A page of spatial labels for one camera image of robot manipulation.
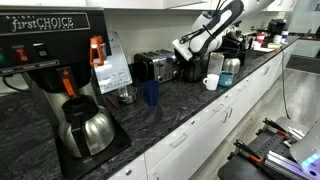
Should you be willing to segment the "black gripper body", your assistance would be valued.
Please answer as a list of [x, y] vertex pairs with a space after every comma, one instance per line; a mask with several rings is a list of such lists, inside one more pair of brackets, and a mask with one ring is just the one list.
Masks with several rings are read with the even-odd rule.
[[184, 57], [174, 50], [174, 54], [179, 62], [180, 71], [183, 80], [201, 80], [202, 71], [199, 62], [186, 61]]

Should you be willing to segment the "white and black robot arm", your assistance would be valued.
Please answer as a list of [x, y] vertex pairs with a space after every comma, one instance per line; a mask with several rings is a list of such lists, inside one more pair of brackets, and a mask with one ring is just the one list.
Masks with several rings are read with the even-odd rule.
[[258, 14], [275, 0], [225, 0], [212, 15], [201, 14], [192, 31], [175, 39], [175, 55], [183, 60], [182, 79], [198, 82], [202, 79], [200, 63], [222, 45], [226, 29], [246, 17]]

